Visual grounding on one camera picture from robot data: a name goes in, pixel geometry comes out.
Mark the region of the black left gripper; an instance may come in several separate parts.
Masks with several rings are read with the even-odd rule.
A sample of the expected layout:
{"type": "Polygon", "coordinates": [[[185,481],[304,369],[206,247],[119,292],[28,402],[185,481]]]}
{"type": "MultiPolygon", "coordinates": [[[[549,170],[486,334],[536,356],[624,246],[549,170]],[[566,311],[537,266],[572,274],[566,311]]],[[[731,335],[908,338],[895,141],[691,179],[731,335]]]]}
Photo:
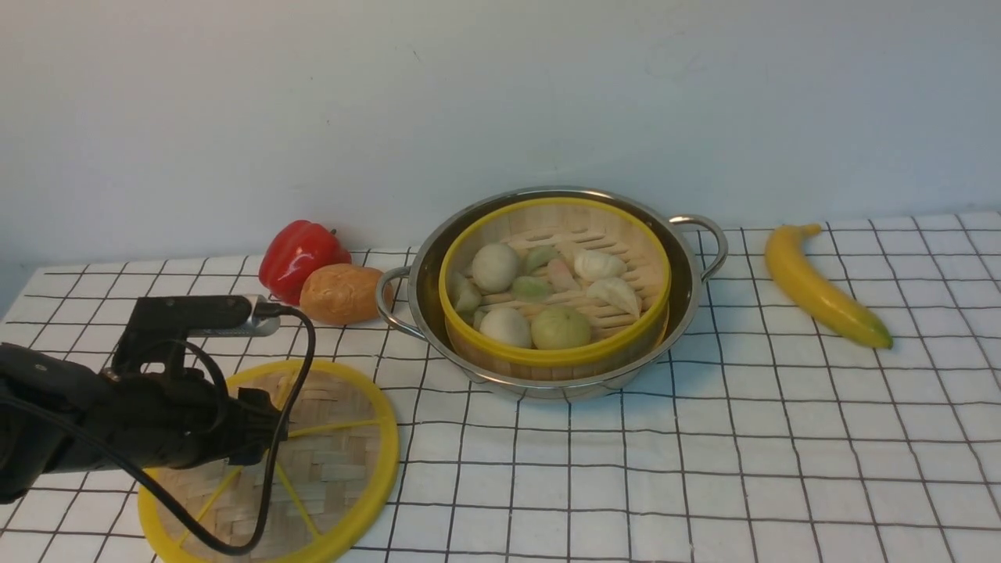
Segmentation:
{"type": "Polygon", "coordinates": [[[229,396],[193,375],[125,375],[102,399],[102,439],[143,469],[258,464],[282,439],[282,421],[263,389],[229,396]]]}

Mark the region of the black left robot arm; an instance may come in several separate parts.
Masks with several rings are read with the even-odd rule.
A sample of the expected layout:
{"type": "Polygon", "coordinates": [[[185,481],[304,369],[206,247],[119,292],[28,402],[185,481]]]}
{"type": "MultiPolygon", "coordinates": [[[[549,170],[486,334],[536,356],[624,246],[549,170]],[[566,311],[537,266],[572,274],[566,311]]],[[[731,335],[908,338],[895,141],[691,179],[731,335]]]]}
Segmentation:
{"type": "Polygon", "coordinates": [[[43,475],[189,470],[258,464],[289,435],[263,389],[229,393],[216,366],[140,373],[137,364],[91,370],[2,345],[2,503],[43,475]]]}

